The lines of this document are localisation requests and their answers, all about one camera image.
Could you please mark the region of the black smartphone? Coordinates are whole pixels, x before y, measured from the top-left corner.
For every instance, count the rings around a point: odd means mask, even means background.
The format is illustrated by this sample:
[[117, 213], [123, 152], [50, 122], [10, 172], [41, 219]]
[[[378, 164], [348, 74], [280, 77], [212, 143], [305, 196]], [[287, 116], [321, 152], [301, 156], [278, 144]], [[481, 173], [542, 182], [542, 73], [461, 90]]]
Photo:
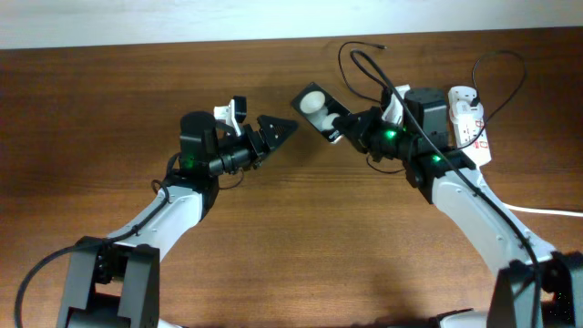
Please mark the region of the black smartphone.
[[291, 106], [329, 143], [336, 144], [343, 138], [333, 122], [350, 116], [351, 111], [320, 85], [309, 83], [291, 101]]

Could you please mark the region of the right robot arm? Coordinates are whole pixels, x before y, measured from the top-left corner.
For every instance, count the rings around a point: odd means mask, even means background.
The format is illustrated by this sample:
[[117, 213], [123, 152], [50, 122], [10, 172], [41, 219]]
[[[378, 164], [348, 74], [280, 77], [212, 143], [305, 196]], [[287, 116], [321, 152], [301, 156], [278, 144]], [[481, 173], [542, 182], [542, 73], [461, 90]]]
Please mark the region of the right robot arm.
[[445, 94], [414, 88], [397, 97], [404, 121], [372, 107], [330, 120], [360, 152], [400, 159], [407, 180], [448, 216], [496, 276], [485, 312], [439, 314], [433, 327], [579, 327], [582, 254], [561, 253], [523, 224], [487, 186], [477, 165], [448, 145]]

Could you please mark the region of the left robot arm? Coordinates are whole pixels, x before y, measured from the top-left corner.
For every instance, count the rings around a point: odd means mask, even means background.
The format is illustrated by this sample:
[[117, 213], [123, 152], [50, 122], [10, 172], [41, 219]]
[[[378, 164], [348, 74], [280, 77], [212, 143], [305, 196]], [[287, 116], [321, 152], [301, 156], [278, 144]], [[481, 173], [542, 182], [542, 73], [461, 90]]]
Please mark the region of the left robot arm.
[[84, 237], [70, 258], [60, 327], [167, 327], [159, 314], [160, 264], [180, 237], [200, 223], [217, 198], [222, 174], [256, 169], [297, 129], [294, 120], [261, 115], [259, 128], [234, 127], [209, 112], [180, 120], [180, 151], [155, 199], [101, 240]]

